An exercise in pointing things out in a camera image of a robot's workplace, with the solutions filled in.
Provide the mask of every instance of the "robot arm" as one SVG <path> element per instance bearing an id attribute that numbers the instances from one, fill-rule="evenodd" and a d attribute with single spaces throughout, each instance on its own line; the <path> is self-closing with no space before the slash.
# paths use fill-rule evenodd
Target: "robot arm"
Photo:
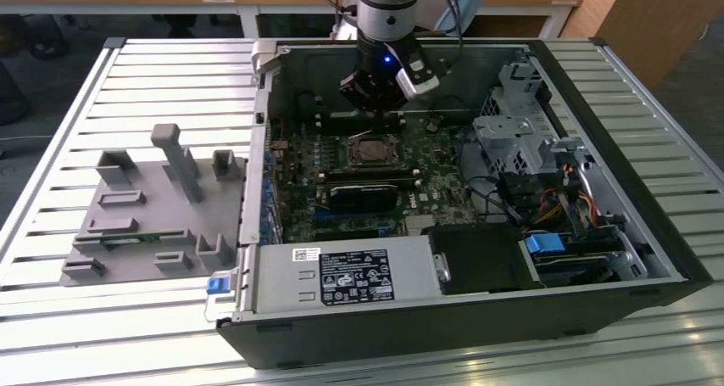
<path id="1" fill-rule="evenodd" d="M 440 85 L 445 70 L 430 62 L 421 49 L 414 25 L 421 17 L 428 28 L 450 22 L 442 17 L 444 13 L 450 15 L 452 5 L 453 0 L 358 0 L 357 65 L 340 83 L 340 92 L 357 109 L 378 115 L 398 109 Z M 456 14 L 452 11 L 454 23 L 460 24 Z"/>
<path id="2" fill-rule="evenodd" d="M 340 92 L 357 109 L 385 112 L 440 84 L 414 40 L 417 0 L 358 0 L 357 65 Z"/>

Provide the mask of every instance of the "wooden cabinet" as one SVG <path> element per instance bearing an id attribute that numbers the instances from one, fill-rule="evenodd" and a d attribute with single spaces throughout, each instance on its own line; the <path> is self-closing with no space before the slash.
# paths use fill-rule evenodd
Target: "wooden cabinet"
<path id="1" fill-rule="evenodd" d="M 584 0 L 561 36 L 604 38 L 654 89 L 721 7 L 724 0 Z"/>

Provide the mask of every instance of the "yellow wire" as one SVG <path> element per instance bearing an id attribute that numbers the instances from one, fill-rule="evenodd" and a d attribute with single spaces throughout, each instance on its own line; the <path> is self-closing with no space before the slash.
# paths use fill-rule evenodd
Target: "yellow wire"
<path id="1" fill-rule="evenodd" d="M 560 204 L 556 205 L 556 206 L 553 207 L 553 209 L 549 210 L 548 213 L 546 213 L 544 216 L 541 216 L 541 217 L 533 222 L 533 224 L 537 225 L 538 223 L 541 223 L 542 221 L 545 221 L 548 218 L 550 218 L 550 217 L 553 216 L 553 214 L 554 214 L 558 210 L 561 210 L 561 208 L 562 208 L 562 206 L 561 206 Z"/>
<path id="2" fill-rule="evenodd" d="M 590 213 L 593 211 L 593 204 L 590 203 L 590 199 L 588 199 L 588 197 L 584 197 L 582 195 L 578 195 L 578 198 L 581 198 L 588 204 L 588 213 Z"/>

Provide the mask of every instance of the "motherboard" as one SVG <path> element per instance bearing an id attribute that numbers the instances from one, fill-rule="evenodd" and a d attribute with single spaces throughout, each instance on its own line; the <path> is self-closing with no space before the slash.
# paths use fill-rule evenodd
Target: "motherboard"
<path id="1" fill-rule="evenodd" d="M 272 144 L 285 243 L 418 235 L 476 221 L 460 179 L 460 126 L 400 116 L 394 132 L 329 136 L 301 127 Z"/>

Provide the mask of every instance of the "red wire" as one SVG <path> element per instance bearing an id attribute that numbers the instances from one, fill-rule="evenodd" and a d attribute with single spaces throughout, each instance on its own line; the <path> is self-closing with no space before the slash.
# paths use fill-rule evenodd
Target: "red wire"
<path id="1" fill-rule="evenodd" d="M 541 194 L 541 206 L 538 208 L 538 214 L 542 213 L 542 205 L 544 205 L 544 202 L 545 202 L 545 197 L 548 197 L 548 194 L 553 193 L 554 191 L 556 190 L 553 188 L 549 188 L 545 191 L 542 191 L 542 194 Z"/>

